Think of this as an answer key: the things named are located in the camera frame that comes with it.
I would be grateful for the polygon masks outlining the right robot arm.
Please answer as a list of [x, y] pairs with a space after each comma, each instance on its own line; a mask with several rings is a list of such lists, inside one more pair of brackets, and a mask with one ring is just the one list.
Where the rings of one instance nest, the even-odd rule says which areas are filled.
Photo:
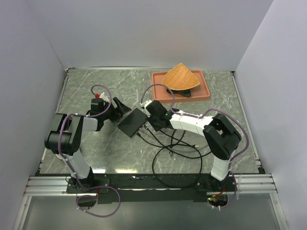
[[159, 101], [151, 100], [144, 102], [142, 108], [156, 131], [162, 128], [180, 129], [203, 136], [214, 155], [210, 187], [220, 191], [226, 186], [230, 159], [242, 137], [224, 114], [201, 117], [178, 109], [166, 110]]

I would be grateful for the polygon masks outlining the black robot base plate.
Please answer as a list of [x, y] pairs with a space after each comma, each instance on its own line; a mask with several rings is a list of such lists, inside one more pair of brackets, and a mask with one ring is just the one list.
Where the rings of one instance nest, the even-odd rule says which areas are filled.
[[98, 204], [113, 202], [193, 201], [207, 202], [208, 193], [235, 191], [235, 181], [228, 175], [218, 181], [208, 173], [175, 174], [95, 174], [94, 184], [82, 189], [69, 179], [68, 194], [97, 195]]

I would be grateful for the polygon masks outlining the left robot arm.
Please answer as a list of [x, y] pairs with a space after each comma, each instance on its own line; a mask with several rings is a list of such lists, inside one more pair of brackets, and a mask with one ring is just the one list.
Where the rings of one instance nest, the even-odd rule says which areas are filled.
[[56, 113], [45, 137], [45, 148], [51, 150], [68, 166], [71, 179], [85, 193], [95, 187], [92, 168], [86, 163], [81, 153], [83, 131], [100, 131], [106, 120], [114, 122], [131, 108], [117, 97], [93, 98], [86, 115]]

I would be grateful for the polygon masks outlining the black network switch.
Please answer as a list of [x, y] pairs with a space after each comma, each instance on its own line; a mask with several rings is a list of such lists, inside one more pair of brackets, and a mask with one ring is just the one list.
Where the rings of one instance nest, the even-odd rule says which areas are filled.
[[147, 122], [147, 114], [140, 109], [135, 108], [125, 119], [118, 124], [118, 129], [121, 130], [129, 138], [132, 138], [138, 130]]

